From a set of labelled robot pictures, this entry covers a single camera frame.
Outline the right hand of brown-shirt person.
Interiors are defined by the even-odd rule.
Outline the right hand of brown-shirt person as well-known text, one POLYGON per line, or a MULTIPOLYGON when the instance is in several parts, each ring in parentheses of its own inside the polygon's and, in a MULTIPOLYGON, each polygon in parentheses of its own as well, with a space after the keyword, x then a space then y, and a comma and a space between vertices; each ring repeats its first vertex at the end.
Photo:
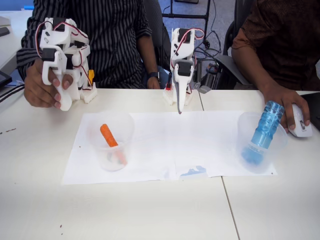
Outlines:
POLYGON ((310 110, 308 103, 296 91, 287 89, 278 84, 267 86, 262 91, 265 102, 274 101, 284 107, 284 114, 280 124, 288 133, 296 128, 293 105, 297 105, 303 115, 304 124, 310 125, 310 110))

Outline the right hand of striped-shirt person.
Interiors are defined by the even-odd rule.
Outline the right hand of striped-shirt person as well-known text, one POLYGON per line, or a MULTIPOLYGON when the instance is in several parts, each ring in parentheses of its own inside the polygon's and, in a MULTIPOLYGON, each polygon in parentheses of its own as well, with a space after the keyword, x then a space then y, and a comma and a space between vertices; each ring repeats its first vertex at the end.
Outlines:
POLYGON ((46 85, 42 80, 43 61, 38 58, 26 71, 24 80, 24 96, 31 106, 36 108, 61 108, 61 95, 56 87, 62 86, 67 90, 73 83, 72 76, 65 74, 62 81, 58 80, 54 72, 49 69, 48 80, 51 85, 46 85))

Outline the left hand of striped-shirt person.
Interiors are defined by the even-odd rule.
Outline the left hand of striped-shirt person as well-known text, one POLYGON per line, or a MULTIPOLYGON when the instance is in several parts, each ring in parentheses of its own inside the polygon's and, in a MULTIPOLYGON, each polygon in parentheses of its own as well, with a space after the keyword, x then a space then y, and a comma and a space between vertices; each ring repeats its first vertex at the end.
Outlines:
POLYGON ((147 80, 147 88, 148 89, 154 89, 154 90, 159 90, 160 89, 160 82, 158 77, 150 77, 147 80))

